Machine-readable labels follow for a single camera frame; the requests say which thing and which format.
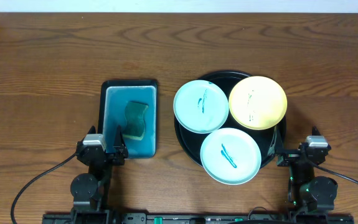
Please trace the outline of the green yellow sponge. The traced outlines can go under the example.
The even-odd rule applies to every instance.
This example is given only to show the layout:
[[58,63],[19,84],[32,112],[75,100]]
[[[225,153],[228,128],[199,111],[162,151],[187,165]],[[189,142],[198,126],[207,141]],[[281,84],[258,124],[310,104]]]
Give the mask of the green yellow sponge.
[[144,138],[146,125],[144,115],[148,105],[130,101],[125,108],[126,127],[123,136],[128,139],[140,141]]

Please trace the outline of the yellow plate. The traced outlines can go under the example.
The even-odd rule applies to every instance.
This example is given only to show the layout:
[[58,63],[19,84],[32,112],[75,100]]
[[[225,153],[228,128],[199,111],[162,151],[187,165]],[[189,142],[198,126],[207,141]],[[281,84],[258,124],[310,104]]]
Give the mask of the yellow plate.
[[277,82],[268,77],[252,76],[232,88],[228,105],[237,123],[248,129],[264,130],[283,119],[288,100]]

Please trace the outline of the light blue plate front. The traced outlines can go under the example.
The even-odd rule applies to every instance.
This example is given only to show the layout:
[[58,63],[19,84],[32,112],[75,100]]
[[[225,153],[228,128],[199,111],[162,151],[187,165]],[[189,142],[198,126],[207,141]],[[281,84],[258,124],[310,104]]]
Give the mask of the light blue plate front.
[[200,160],[211,178],[226,185],[240,185],[257,175],[261,152],[249,134],[235,128],[221,128],[204,139]]

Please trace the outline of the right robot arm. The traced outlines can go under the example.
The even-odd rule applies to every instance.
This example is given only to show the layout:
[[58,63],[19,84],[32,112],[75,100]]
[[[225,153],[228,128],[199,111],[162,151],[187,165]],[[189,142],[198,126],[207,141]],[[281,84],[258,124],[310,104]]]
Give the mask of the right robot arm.
[[318,129],[312,128],[312,135],[297,149],[285,149],[280,130],[274,129],[271,148],[278,158],[278,167],[288,167],[288,201],[298,213],[326,213],[334,210],[337,182],[329,177],[315,176],[314,169],[325,161],[331,150],[326,138]]

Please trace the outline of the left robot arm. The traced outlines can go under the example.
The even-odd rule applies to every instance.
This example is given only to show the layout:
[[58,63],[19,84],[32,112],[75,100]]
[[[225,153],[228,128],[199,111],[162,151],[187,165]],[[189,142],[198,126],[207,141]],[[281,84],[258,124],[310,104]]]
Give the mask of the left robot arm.
[[106,151],[102,134],[91,127],[88,134],[77,143],[77,160],[88,166],[88,172],[72,180],[70,192],[73,208],[81,212],[101,212],[108,209],[108,191],[112,168],[122,166],[128,158],[128,149],[123,139],[121,127],[115,132],[113,152]]

